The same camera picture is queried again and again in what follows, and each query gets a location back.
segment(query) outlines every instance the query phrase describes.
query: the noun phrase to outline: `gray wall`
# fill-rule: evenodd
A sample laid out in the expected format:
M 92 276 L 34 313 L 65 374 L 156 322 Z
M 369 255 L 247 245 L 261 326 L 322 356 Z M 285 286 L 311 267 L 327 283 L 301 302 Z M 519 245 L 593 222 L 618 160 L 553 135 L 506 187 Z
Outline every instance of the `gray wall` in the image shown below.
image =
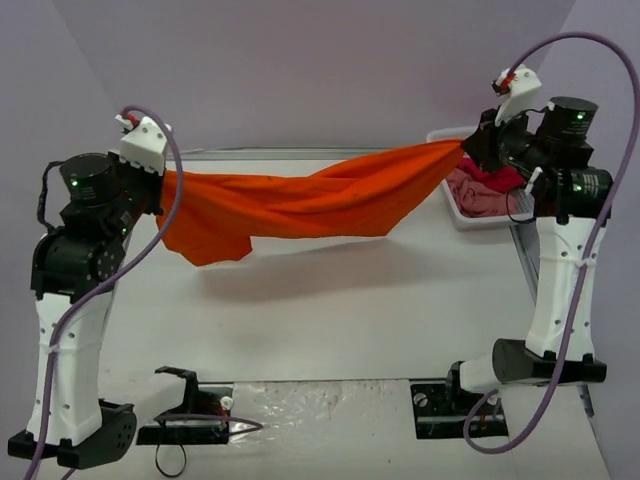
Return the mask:
M 640 3 L 637 0 L 578 0 L 563 30 L 591 30 L 622 45 L 640 68 Z M 594 43 L 567 40 L 553 47 L 540 70 L 547 95 L 582 96 L 601 108 L 590 142 L 593 164 L 615 171 L 626 144 L 631 88 L 615 55 Z M 614 204 L 602 246 L 593 305 L 596 353 L 609 365 L 607 382 L 591 388 L 598 441 L 613 479 L 640 476 L 640 145 Z
M 116 107 L 154 108 L 183 148 L 418 142 L 475 123 L 492 77 L 573 3 L 0 1 L 1 442 L 24 428 L 35 393 L 40 174 L 114 146 Z M 0 452 L 1 476 L 21 478 L 25 463 Z

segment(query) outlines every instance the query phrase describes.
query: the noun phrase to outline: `plastic container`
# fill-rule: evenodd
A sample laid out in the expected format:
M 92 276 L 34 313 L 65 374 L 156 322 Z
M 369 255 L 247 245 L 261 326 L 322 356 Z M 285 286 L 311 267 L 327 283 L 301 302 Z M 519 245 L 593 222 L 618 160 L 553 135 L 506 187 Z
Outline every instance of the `plastic container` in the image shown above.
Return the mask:
M 427 135 L 427 142 L 453 138 L 467 138 L 476 131 L 476 128 L 477 127 L 474 126 L 435 130 Z M 511 218 L 509 218 L 508 215 L 470 218 L 464 216 L 458 209 L 458 205 L 456 205 L 451 190 L 449 189 L 449 184 L 446 180 L 442 181 L 440 188 L 447 199 L 448 210 L 456 230 L 482 230 L 510 227 L 517 225 L 517 222 L 526 221 L 533 216 L 533 197 L 524 193 L 524 190 L 517 190 L 511 194 L 516 199 L 516 210 L 511 212 Z

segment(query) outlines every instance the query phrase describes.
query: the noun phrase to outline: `laundry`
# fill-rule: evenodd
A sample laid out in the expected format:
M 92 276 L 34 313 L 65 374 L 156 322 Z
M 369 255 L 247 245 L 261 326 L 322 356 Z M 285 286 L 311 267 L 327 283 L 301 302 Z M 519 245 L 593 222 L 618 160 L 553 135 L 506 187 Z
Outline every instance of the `laundry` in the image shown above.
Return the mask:
M 465 217 L 494 217 L 515 213 L 516 199 L 491 190 L 468 172 L 455 168 L 447 176 L 451 194 Z
M 251 237 L 387 235 L 462 159 L 460 140 L 364 155 L 308 177 L 185 172 L 182 203 L 163 241 L 196 266 L 240 260 Z M 177 175 L 165 175 L 169 212 Z M 165 216 L 156 217 L 161 228 Z
M 469 174 L 474 180 L 482 183 L 485 187 L 498 193 L 508 193 L 525 184 L 524 179 L 513 167 L 504 167 L 495 172 L 487 173 L 481 171 L 473 160 L 468 157 L 462 159 L 458 168 Z

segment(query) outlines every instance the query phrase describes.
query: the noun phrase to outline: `orange cloth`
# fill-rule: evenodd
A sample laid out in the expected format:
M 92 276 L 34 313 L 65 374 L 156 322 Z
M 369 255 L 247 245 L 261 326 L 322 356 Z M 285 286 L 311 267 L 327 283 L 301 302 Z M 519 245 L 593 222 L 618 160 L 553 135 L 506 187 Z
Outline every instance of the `orange cloth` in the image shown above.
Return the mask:
M 308 177 L 185 172 L 180 210 L 165 246 L 196 266 L 240 260 L 250 237 L 385 236 L 458 165 L 460 140 L 364 155 Z M 165 175 L 161 228 L 176 193 Z

